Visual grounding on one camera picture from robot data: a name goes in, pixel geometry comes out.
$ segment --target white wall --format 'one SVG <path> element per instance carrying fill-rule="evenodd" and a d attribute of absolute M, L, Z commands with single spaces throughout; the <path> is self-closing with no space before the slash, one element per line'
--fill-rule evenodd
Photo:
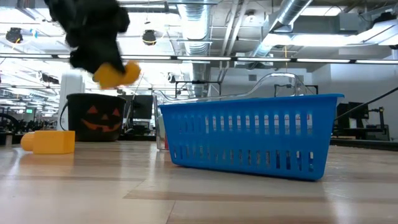
<path fill-rule="evenodd" d="M 365 103 L 398 86 L 395 65 L 325 65 L 313 72 L 312 80 L 320 86 L 320 93 L 344 94 L 344 103 Z M 398 138 L 397 97 L 398 92 L 369 105 L 370 110 L 385 108 L 384 121 L 392 138 Z M 369 114 L 369 124 L 379 124 L 379 120 L 378 113 Z"/>
<path fill-rule="evenodd" d="M 217 68 L 211 69 L 211 80 L 215 81 L 218 78 L 219 70 Z M 293 73 L 295 75 L 303 75 L 304 76 L 304 84 L 311 85 L 312 84 L 312 74 L 308 73 L 304 68 L 288 68 L 280 69 L 275 71 L 274 69 L 255 69 L 255 70 L 246 70 L 243 68 L 230 68 L 228 69 L 225 78 L 223 80 L 222 86 L 222 95 L 231 95 L 238 93 L 245 93 L 250 91 L 254 85 L 264 76 L 270 73 Z M 250 82 L 248 75 L 257 75 L 256 82 Z M 267 80 L 264 82 L 264 85 L 259 88 L 258 91 L 255 91 L 250 97 L 273 97 L 274 96 L 274 84 L 288 84 L 287 79 L 278 79 L 275 80 Z M 217 91 L 214 88 L 210 90 L 211 96 L 218 95 Z"/>

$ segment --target yellow block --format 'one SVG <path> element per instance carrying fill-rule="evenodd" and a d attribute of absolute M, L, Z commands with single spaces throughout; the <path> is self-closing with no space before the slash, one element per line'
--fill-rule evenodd
<path fill-rule="evenodd" d="M 139 77 L 141 69 L 134 61 L 129 61 L 124 67 L 126 74 L 122 74 L 109 63 L 102 64 L 94 74 L 102 89 L 114 88 L 119 85 L 133 84 Z"/>
<path fill-rule="evenodd" d="M 75 152 L 74 131 L 35 131 L 34 154 L 67 154 Z"/>

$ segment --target ceiling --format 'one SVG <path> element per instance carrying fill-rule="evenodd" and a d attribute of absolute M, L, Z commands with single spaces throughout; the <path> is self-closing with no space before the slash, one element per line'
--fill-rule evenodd
<path fill-rule="evenodd" d="M 302 13 L 303 16 L 335 16 L 341 10 L 354 4 L 355 1 L 341 0 L 314 0 L 310 7 Z M 236 52 L 250 52 L 259 45 L 262 40 L 262 26 L 267 15 L 276 12 L 280 7 L 278 0 L 250 1 L 246 12 L 253 10 L 253 16 L 248 19 L 244 16 L 235 41 L 232 54 Z M 358 11 L 371 11 L 380 7 L 396 3 L 393 1 L 367 0 L 366 4 L 358 4 L 351 13 Z M 224 37 L 227 31 L 227 23 L 231 15 L 233 1 L 224 0 L 211 8 L 210 19 L 210 55 L 221 54 Z M 65 43 L 65 33 L 62 28 L 51 21 L 48 9 L 38 8 L 34 11 L 35 19 L 27 16 L 23 11 L 14 7 L 0 7 L 0 53 L 20 54 L 68 54 L 70 48 Z M 182 21 L 178 14 L 161 13 L 129 13 L 131 24 L 125 34 L 118 36 L 118 42 L 124 55 L 183 55 L 185 53 L 185 39 L 183 37 Z M 7 31 L 11 27 L 20 27 L 24 30 L 24 41 L 21 44 L 13 44 L 5 39 Z M 154 46 L 146 46 L 142 42 L 142 34 L 146 29 L 156 30 L 157 43 Z M 272 48 L 274 57 L 303 57 L 303 58 L 384 58 L 389 55 L 388 46 L 357 46 L 357 47 L 309 47 L 309 46 L 276 46 Z M 183 80 L 184 75 L 190 72 L 186 63 L 141 63 L 143 71 L 139 89 L 158 88 L 174 94 L 174 84 L 167 81 L 169 74 L 174 74 L 176 79 Z M 25 99 L 42 100 L 43 105 L 48 102 L 57 102 L 59 99 L 58 85 L 40 81 L 41 74 L 47 74 L 60 80 L 62 74 L 71 69 L 66 60 L 28 60 L 0 58 L 1 86 L 4 87 L 1 98 L 23 97 Z M 97 84 L 93 83 L 90 74 L 85 73 L 86 87 L 91 92 L 102 92 L 116 95 L 116 90 L 101 91 Z M 24 86 L 24 88 L 5 88 L 5 86 Z M 133 93 L 138 83 L 127 86 L 125 91 Z"/>

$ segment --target exposed ductwork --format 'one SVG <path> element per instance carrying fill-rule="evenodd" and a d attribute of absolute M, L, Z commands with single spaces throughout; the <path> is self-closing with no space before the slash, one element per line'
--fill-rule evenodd
<path fill-rule="evenodd" d="M 182 33 L 185 39 L 191 40 L 185 42 L 187 55 L 206 56 L 209 51 L 209 44 L 200 42 L 206 40 L 209 34 L 210 6 L 201 4 L 179 4 L 178 11 L 182 18 Z M 209 80 L 210 65 L 206 63 L 192 63 L 190 72 L 191 80 Z M 203 96 L 204 90 L 208 86 L 192 86 L 195 97 Z"/>
<path fill-rule="evenodd" d="M 284 0 L 280 5 L 280 9 L 277 12 L 277 16 L 273 21 L 266 20 L 266 35 L 270 31 L 280 29 L 284 26 L 292 26 L 304 9 L 311 4 L 312 0 Z M 251 57 L 265 57 L 273 48 L 273 45 L 268 44 L 267 36 L 265 35 L 264 40 L 256 47 L 252 52 Z"/>

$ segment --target wooden floor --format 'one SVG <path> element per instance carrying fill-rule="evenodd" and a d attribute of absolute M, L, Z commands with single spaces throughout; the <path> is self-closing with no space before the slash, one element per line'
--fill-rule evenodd
<path fill-rule="evenodd" d="M 301 182 L 177 167 L 148 142 L 0 148 L 0 223 L 398 223 L 398 153 L 332 147 Z"/>

